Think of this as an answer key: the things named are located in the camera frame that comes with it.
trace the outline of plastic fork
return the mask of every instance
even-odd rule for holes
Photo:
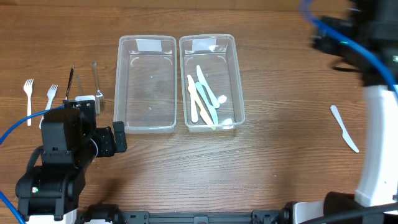
[[[51,109],[51,104],[52,101],[54,100],[55,94],[57,93],[57,88],[58,85],[52,85],[49,89],[49,91],[47,92],[47,97],[49,98],[49,102],[47,103],[47,106],[45,107],[45,110],[49,110]],[[44,115],[42,116],[42,119],[40,120],[40,124],[39,124],[39,128],[42,129],[42,121],[44,119]]]
[[[33,78],[26,80],[24,85],[24,91],[27,95],[27,115],[32,115],[32,92],[33,92]],[[32,119],[27,120],[27,125],[32,125]]]

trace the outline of clear plastic container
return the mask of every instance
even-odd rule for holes
[[[177,115],[177,44],[161,35],[119,40],[114,121],[126,133],[173,133]]]
[[[191,75],[193,80],[198,82],[197,65],[201,67],[208,85],[220,103],[220,107],[216,110],[219,122],[214,125],[216,130],[235,129],[244,122],[241,75],[235,39],[232,35],[208,34],[182,37],[180,63],[185,124],[190,132],[212,131],[201,118],[198,106],[198,122],[192,122],[191,118],[187,75]],[[201,101],[210,115],[205,102],[202,99]]]

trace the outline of metal fork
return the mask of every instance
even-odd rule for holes
[[[92,69],[93,75],[94,75],[95,88],[97,89],[97,95],[95,97],[97,97],[97,99],[99,101],[100,110],[103,111],[105,109],[105,99],[104,99],[104,95],[100,92],[100,85],[98,84],[98,74],[97,74],[97,63],[96,62],[91,63],[91,69]]]
[[[47,103],[47,106],[45,107],[45,110],[49,110],[51,109],[51,104],[52,104],[52,100],[54,100],[55,94],[57,93],[57,88],[58,85],[52,85],[49,89],[49,91],[47,92],[47,97],[49,98],[49,102]],[[42,119],[40,120],[40,124],[39,124],[39,128],[42,129],[42,121],[44,119],[44,115],[42,116]]]
[[[24,91],[27,95],[27,115],[32,115],[32,92],[33,92],[33,78],[26,80],[24,85]],[[27,120],[27,125],[32,125],[32,119]]]

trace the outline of wooden table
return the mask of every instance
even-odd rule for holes
[[[0,133],[26,116],[27,79],[34,78],[32,104],[38,112],[53,83],[60,85],[54,105],[61,104],[73,64],[86,93],[94,93],[94,60],[106,98],[98,126],[111,125],[123,35],[178,40],[232,34],[246,122],[235,131],[189,133],[179,88],[175,132],[128,135],[126,153],[96,159],[80,206],[103,201],[123,210],[248,212],[321,200],[332,190],[353,193],[366,135],[361,82],[356,74],[331,70],[335,58],[309,47],[312,30],[297,12],[0,6]],[[74,82],[71,96],[77,94]],[[339,108],[359,154],[341,137],[331,105]],[[15,184],[42,143],[39,121],[21,125],[0,146],[0,189],[15,206]],[[0,219],[15,222],[3,203]]]

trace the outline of plastic knife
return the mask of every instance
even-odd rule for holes
[[[210,86],[207,84],[206,82],[206,78],[203,75],[203,72],[201,71],[200,65],[197,65],[197,75],[198,75],[198,79],[199,82],[206,87],[207,93],[209,94],[210,97],[210,101],[211,104],[218,109],[220,107],[220,103],[218,102],[216,96],[214,95],[214,93],[212,92],[212,90],[210,89]]]
[[[216,108],[214,108],[214,106],[211,106],[209,101],[207,100],[207,96],[205,93],[205,89],[203,88],[203,86],[200,84],[200,82],[196,82],[195,86],[197,87],[197,90],[201,96],[201,98],[203,99],[203,101],[205,102],[208,111],[210,112],[210,116],[213,119],[213,123],[214,124],[218,124],[218,117],[217,117],[217,111]]]
[[[209,114],[206,112],[205,107],[203,106],[203,104],[201,103],[200,99],[199,99],[199,95],[197,92],[197,88],[195,87],[195,82],[193,81],[193,78],[191,75],[187,75],[188,77],[188,91],[191,94],[191,97],[193,97],[193,99],[196,101],[196,103],[199,106],[200,109],[200,116],[203,118],[203,120],[205,121],[205,123],[207,125],[214,125],[214,123],[212,122],[211,118],[209,117]]]
[[[340,125],[341,129],[343,130],[343,139],[344,141],[347,142],[347,145],[353,149],[353,151],[355,152],[359,152],[358,148],[355,146],[354,141],[351,139],[351,137],[349,136],[346,127],[344,126],[343,120],[340,116],[340,113],[338,112],[338,109],[335,105],[331,105],[330,106],[330,110],[333,113],[333,115],[335,116],[337,123]]]
[[[198,111],[197,111],[197,105],[195,103],[195,99],[192,94],[191,96],[191,120],[193,123],[198,122]]]

